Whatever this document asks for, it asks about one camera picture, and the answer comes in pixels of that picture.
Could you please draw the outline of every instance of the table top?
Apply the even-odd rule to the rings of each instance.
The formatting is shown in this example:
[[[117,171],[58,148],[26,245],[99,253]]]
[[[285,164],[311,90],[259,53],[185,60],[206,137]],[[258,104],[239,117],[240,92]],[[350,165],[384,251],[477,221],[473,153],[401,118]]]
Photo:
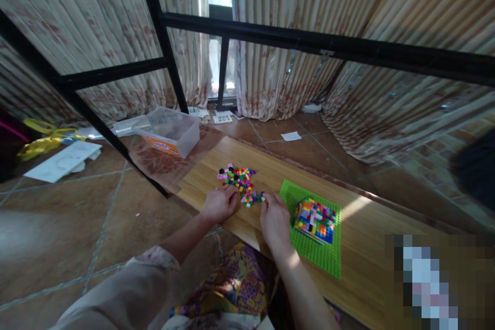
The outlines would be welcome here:
[[[185,175],[177,195],[200,210],[206,194],[219,185],[218,170],[230,162],[237,167],[256,170],[251,181],[258,192],[278,193],[287,179],[340,205],[342,280],[305,259],[303,263],[325,298],[370,328],[385,328],[388,313],[402,308],[402,298],[398,300],[388,295],[389,290],[394,292],[392,235],[423,235],[431,244],[447,236],[398,211],[228,137],[223,138]],[[261,204],[246,208],[239,203],[236,213],[223,226],[271,258],[261,232],[260,211]]]

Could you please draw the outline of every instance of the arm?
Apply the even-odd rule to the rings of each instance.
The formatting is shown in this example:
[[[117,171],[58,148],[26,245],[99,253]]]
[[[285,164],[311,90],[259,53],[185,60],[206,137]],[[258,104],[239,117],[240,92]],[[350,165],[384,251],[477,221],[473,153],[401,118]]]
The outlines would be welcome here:
[[[182,264],[197,243],[217,223],[222,223],[236,209],[238,189],[228,185],[210,192],[201,212],[184,227],[174,232],[160,246]]]
[[[290,243],[287,206],[279,195],[264,196],[267,202],[261,210],[261,228],[287,290],[296,328],[340,329]]]
[[[90,290],[52,329],[147,328],[167,299],[170,274],[215,224],[232,215],[237,195],[234,186],[210,192],[200,214]]]

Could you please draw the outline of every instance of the black metal frame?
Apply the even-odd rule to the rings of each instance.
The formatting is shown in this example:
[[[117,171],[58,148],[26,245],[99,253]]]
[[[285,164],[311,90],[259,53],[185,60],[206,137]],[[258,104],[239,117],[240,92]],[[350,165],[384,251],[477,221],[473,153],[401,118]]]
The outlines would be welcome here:
[[[495,57],[491,56],[235,22],[232,20],[232,9],[228,7],[210,6],[210,18],[203,18],[164,13],[159,0],[146,0],[146,4],[163,57],[115,67],[62,76],[3,12],[0,14],[0,32],[46,81],[165,197],[169,197],[170,194],[133,163],[126,146],[81,99],[77,90],[167,68],[179,108],[188,113],[167,27],[222,37],[218,98],[220,110],[232,108],[223,106],[230,39],[495,87]]]

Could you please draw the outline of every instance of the colorful building blocks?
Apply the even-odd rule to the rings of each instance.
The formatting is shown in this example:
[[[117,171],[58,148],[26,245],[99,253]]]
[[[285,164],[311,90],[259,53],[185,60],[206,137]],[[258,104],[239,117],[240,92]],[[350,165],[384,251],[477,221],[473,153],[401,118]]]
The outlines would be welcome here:
[[[251,177],[256,174],[256,171],[249,168],[238,168],[229,163],[226,168],[221,168],[218,171],[218,179],[222,180],[222,185],[231,184],[239,188],[241,203],[246,207],[251,207],[255,202],[265,200],[263,192],[256,193],[253,190],[254,186],[251,183]]]
[[[306,197],[298,204],[294,228],[320,244],[331,244],[336,219],[334,210]]]

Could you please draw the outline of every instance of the hand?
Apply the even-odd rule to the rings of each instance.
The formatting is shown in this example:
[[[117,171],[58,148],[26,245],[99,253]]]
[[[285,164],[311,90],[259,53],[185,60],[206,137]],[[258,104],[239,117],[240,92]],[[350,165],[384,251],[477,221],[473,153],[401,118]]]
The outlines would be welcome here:
[[[233,185],[225,185],[215,191],[211,191],[206,196],[200,215],[212,224],[222,223],[234,213],[238,196],[239,190]]]
[[[261,229],[272,254],[291,251],[289,229],[290,213],[284,200],[277,194],[264,193],[266,201],[261,207]]]

